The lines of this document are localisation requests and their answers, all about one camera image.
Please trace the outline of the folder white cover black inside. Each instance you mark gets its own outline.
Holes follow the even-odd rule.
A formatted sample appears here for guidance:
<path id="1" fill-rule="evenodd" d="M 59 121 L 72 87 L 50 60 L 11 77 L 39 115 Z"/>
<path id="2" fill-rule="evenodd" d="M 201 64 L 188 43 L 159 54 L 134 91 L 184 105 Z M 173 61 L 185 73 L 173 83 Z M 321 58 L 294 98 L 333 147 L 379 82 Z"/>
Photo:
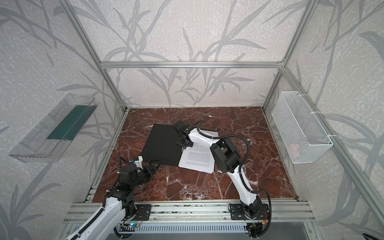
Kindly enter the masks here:
<path id="1" fill-rule="evenodd" d="M 185 148 L 176 144 L 177 137 L 174 127 L 154 124 L 141 152 L 143 161 L 160 161 L 162 165 L 178 167 Z"/>

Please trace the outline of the printed sheet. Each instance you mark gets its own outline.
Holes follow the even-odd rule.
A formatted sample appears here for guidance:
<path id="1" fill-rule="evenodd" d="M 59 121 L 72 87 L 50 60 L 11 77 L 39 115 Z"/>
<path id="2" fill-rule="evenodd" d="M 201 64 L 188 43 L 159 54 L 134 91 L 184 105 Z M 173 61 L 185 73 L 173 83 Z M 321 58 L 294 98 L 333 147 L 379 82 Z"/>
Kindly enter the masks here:
<path id="1" fill-rule="evenodd" d="M 201 132 L 209 137 L 219 136 L 219 133 L 215 131 L 201 130 Z M 215 160 L 210 147 L 219 140 L 206 138 L 199 134 L 197 129 L 193 129 L 189 137 L 193 142 L 193 146 L 186 147 L 183 150 L 178 167 L 212 174 L 215 168 Z"/>

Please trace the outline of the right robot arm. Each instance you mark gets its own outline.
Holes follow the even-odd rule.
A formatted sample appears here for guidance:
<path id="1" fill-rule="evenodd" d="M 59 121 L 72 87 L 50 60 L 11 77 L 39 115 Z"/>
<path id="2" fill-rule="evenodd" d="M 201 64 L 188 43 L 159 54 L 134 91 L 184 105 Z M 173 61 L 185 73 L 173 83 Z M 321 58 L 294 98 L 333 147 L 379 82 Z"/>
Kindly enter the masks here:
<path id="1" fill-rule="evenodd" d="M 204 133 L 200 129 L 200 124 L 204 122 L 202 120 L 194 125 L 186 125 L 183 121 L 176 122 L 174 129 L 178 133 L 177 145 L 187 148 L 202 144 L 204 147 L 208 147 L 215 160 L 215 164 L 223 173 L 226 173 L 231 178 L 236 187 L 246 217 L 250 220 L 255 219 L 262 206 L 262 201 L 258 193 L 252 189 L 243 173 L 243 165 L 250 154 L 249 142 L 240 135 L 214 136 Z M 242 160 L 231 138 L 239 138 L 244 141 L 247 151 Z"/>

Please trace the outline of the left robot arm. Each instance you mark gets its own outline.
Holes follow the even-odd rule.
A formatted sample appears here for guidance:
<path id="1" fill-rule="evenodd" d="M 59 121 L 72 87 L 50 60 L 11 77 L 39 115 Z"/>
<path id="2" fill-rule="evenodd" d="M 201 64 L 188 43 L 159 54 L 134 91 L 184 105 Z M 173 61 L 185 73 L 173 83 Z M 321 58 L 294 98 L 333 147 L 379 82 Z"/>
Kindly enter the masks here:
<path id="1" fill-rule="evenodd" d="M 134 202 L 134 191 L 140 185 L 150 181 L 159 169 L 160 161 L 150 161 L 144 167 L 138 167 L 131 160 L 122 165 L 118 159 L 118 177 L 103 198 L 102 205 L 67 240 L 105 240 L 112 230 L 123 220 L 133 219 L 139 212 Z"/>

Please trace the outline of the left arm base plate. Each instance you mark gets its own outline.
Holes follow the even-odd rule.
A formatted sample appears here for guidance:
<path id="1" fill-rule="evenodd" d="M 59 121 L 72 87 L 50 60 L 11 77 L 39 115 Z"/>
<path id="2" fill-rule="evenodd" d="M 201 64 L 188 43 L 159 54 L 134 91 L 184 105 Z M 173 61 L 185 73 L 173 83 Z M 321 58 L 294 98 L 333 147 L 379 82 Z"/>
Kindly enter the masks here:
<path id="1" fill-rule="evenodd" d="M 135 205 L 134 221 L 148 221 L 152 210 L 151 204 Z"/>

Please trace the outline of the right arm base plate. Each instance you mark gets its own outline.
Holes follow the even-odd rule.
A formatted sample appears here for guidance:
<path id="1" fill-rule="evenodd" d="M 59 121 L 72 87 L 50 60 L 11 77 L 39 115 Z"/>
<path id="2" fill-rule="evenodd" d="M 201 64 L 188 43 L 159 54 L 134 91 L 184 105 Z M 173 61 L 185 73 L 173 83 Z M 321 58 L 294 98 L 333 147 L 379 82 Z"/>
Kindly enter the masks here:
<path id="1" fill-rule="evenodd" d="M 268 219 L 268 213 L 270 208 L 268 204 L 262 204 L 260 210 L 257 212 L 254 218 L 249 218 L 246 216 L 244 208 L 241 204 L 229 204 L 228 210 L 231 215 L 231 220 L 256 220 L 256 221 L 265 221 Z"/>

